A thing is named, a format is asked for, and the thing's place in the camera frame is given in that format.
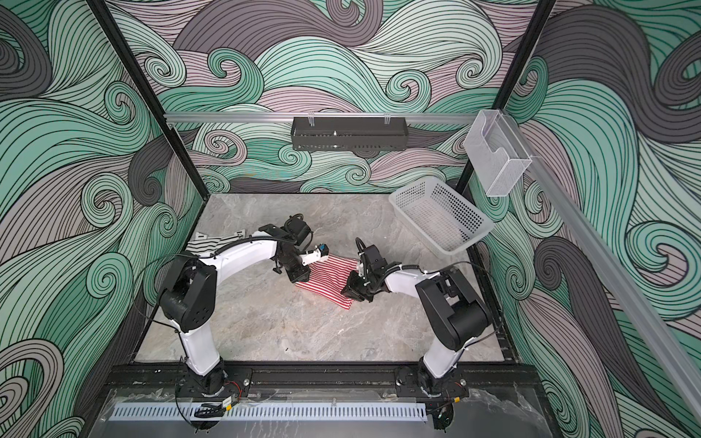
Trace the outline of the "black white striped tank top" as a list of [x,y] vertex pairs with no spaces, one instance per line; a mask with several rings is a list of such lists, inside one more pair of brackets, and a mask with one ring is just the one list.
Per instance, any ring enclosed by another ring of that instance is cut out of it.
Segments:
[[185,251],[191,253],[197,257],[213,257],[214,253],[239,239],[243,235],[241,233],[236,233],[235,235],[230,235],[229,237],[210,237],[210,235],[195,232],[190,241],[185,247]]

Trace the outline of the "white plastic laundry basket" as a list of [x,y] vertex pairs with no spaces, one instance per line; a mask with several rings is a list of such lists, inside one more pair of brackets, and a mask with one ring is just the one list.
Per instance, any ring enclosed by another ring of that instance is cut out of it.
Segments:
[[397,218],[438,257],[453,257],[482,240],[494,223],[436,177],[424,177],[389,195]]

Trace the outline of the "aluminium wall rail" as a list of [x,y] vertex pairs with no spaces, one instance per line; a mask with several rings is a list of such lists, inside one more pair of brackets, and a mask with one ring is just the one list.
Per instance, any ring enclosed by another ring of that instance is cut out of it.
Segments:
[[317,119],[331,118],[375,118],[382,120],[405,119],[408,124],[463,125],[475,120],[476,113],[368,113],[368,112],[255,112],[255,111],[174,111],[166,112],[168,123],[292,123],[295,118],[307,119],[314,123]]
[[557,146],[557,158],[530,141],[513,117],[503,114],[507,131],[516,137],[531,159],[529,169],[551,205],[569,227],[580,249],[593,264],[602,284],[613,293],[641,338],[661,365],[693,416],[700,419],[700,370],[677,336],[648,302],[641,288],[606,245],[582,213],[584,189],[564,147]]

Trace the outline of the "black perforated wall tray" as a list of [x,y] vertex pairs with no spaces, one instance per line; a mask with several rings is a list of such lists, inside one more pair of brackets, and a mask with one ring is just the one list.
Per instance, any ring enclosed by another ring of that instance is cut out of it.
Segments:
[[295,118],[290,136],[296,151],[401,151],[409,142],[405,119]]

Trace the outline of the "aluminium wall rail right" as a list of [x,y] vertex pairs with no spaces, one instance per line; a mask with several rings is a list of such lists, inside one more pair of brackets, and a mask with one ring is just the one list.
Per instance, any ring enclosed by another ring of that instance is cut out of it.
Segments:
[[531,159],[529,169],[551,205],[569,227],[580,249],[593,264],[602,284],[613,293],[641,338],[661,365],[693,416],[700,419],[700,370],[677,336],[648,302],[641,288],[606,245],[582,213],[584,189],[564,147],[557,146],[557,158],[530,141],[513,117],[503,114],[507,131],[516,137]]

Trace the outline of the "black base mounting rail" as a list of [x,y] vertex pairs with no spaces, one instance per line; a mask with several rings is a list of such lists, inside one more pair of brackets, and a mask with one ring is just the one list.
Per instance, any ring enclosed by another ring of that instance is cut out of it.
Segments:
[[463,397],[471,389],[537,387],[534,367],[509,362],[460,362],[438,379],[416,362],[246,362],[227,361],[213,377],[199,377],[181,363],[117,366],[109,388],[177,388],[185,397],[259,398],[282,390],[370,390],[403,398]]

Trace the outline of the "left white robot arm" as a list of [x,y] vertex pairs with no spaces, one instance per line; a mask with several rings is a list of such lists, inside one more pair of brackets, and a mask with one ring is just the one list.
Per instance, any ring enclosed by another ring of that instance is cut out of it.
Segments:
[[283,224],[265,224],[251,235],[193,242],[173,260],[159,293],[159,306],[184,349],[188,381],[206,397],[226,386],[224,360],[215,346],[210,319],[224,280],[260,262],[292,284],[310,280],[310,266],[329,259],[327,245],[312,246],[313,231],[301,214]]

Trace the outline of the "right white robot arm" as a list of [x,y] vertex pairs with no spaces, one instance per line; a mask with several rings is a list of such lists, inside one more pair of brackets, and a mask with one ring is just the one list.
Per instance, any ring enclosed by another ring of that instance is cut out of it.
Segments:
[[341,295],[371,302],[381,293],[418,299],[434,334],[429,350],[419,362],[417,380],[426,393],[456,368],[463,353],[493,324],[485,302],[454,263],[429,271],[418,265],[389,263],[376,246],[355,239],[359,263],[350,272]]

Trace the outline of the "aluminium wall rail back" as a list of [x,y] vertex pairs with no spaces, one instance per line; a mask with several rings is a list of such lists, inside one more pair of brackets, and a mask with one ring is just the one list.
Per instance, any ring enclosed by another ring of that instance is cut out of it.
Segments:
[[255,111],[174,111],[166,112],[168,123],[292,123],[295,118],[307,119],[314,123],[317,119],[331,118],[375,118],[382,120],[405,119],[408,124],[463,125],[475,120],[476,113],[368,113],[368,112],[255,112]]

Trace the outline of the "red white striped tank top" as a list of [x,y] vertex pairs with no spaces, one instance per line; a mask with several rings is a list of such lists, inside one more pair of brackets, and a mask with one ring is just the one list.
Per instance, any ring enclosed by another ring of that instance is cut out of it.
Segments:
[[352,307],[353,300],[343,296],[341,292],[347,286],[350,273],[358,270],[356,259],[330,255],[325,261],[311,264],[310,269],[310,279],[298,282],[297,288],[324,297],[344,310]]

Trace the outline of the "clear plastic wall bin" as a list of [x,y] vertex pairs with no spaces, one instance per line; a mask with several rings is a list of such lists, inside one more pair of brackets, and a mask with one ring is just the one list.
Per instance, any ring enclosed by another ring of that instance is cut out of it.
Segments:
[[532,163],[527,139],[510,115],[484,109],[463,142],[487,197],[506,197]]

